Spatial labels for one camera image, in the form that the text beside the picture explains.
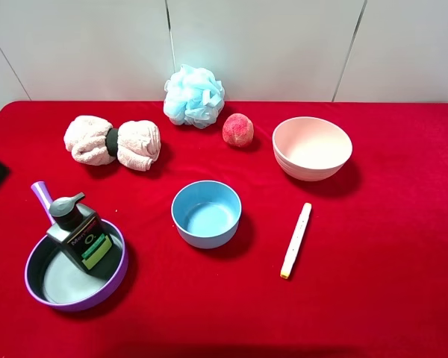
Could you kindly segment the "dark green pump bottle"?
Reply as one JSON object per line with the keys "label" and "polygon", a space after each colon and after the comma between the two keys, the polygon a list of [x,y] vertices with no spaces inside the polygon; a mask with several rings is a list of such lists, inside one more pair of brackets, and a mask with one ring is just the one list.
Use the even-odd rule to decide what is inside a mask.
{"label": "dark green pump bottle", "polygon": [[54,224],[47,230],[50,238],[73,264],[90,274],[113,247],[98,213],[81,203],[85,194],[61,197],[52,202],[49,214]]}

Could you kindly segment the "pink rolled towel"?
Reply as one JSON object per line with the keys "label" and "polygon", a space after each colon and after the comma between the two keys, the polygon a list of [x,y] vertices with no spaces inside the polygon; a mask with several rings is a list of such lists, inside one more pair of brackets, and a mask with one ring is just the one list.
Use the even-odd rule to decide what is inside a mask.
{"label": "pink rolled towel", "polygon": [[151,121],[125,122],[118,128],[97,116],[78,116],[66,129],[63,141],[72,158],[82,164],[103,166],[117,160],[145,172],[161,151],[161,134]]}

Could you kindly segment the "purple frying pan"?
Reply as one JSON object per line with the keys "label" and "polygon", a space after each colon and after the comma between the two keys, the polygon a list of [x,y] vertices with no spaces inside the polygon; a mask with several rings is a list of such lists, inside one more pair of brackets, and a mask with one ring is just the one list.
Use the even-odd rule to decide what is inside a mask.
{"label": "purple frying pan", "polygon": [[[46,214],[54,201],[46,185],[37,181],[31,186]],[[122,283],[128,270],[128,250],[118,227],[101,219],[111,235],[113,247],[88,274],[67,258],[46,235],[34,246],[25,265],[25,285],[30,295],[56,310],[77,312],[94,307],[110,297]]]}

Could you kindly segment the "light blue bath loofah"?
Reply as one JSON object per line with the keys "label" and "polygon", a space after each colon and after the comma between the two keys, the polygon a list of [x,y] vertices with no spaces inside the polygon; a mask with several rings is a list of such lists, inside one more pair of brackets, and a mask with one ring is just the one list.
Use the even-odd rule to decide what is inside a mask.
{"label": "light blue bath loofah", "polygon": [[213,72],[181,65],[164,85],[164,114],[174,125],[204,129],[217,121],[225,104],[225,89]]}

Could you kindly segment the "blue plastic bowl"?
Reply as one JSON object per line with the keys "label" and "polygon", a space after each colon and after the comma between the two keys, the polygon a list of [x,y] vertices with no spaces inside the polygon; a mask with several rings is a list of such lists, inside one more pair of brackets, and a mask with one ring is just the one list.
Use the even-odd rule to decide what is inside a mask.
{"label": "blue plastic bowl", "polygon": [[201,180],[182,188],[171,204],[171,216],[181,238],[194,248],[214,249],[235,235],[242,204],[230,186]]}

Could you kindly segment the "red peach fruit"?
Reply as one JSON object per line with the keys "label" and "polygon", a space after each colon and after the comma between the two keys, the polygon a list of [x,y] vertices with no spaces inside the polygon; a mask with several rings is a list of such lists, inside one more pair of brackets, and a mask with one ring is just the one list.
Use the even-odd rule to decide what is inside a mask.
{"label": "red peach fruit", "polygon": [[242,113],[231,114],[223,125],[223,140],[228,145],[244,148],[251,144],[253,136],[253,123]]}

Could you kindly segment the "white yellow-capped marker pen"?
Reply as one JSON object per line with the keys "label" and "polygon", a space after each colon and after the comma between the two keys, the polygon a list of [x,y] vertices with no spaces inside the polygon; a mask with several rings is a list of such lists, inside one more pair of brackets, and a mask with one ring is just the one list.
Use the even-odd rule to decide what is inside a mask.
{"label": "white yellow-capped marker pen", "polygon": [[299,252],[299,248],[302,244],[303,236],[308,225],[311,209],[311,203],[305,203],[303,205],[301,213],[299,214],[299,218],[297,220],[293,235],[287,247],[287,252],[284,256],[284,262],[280,271],[281,278],[288,279],[291,274],[293,264],[296,261],[297,254]]}

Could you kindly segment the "pink ribbed bowl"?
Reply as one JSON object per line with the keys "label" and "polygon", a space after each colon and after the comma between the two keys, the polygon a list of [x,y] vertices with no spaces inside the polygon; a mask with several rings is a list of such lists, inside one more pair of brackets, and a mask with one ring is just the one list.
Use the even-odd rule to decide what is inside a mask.
{"label": "pink ribbed bowl", "polygon": [[324,119],[299,116],[277,125],[273,153],[292,178],[314,182],[336,174],[352,155],[352,141],[337,125]]}

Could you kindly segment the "red velvet tablecloth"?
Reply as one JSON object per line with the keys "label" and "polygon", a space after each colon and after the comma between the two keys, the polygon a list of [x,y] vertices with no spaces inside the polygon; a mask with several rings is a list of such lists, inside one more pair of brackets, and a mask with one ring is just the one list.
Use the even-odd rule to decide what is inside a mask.
{"label": "red velvet tablecloth", "polygon": [[[222,123],[175,126],[160,102],[17,101],[0,111],[0,357],[448,357],[448,104],[228,102],[255,137],[223,142]],[[63,141],[78,116],[114,128],[154,122],[145,172],[76,162]],[[330,178],[286,174],[273,153],[283,121],[343,129],[352,155]],[[104,303],[62,313],[36,302],[25,262],[49,221],[31,191],[85,202],[124,234],[127,275]],[[239,195],[235,235],[214,249],[179,235],[171,204],[215,180]],[[280,277],[305,203],[312,209]]]}

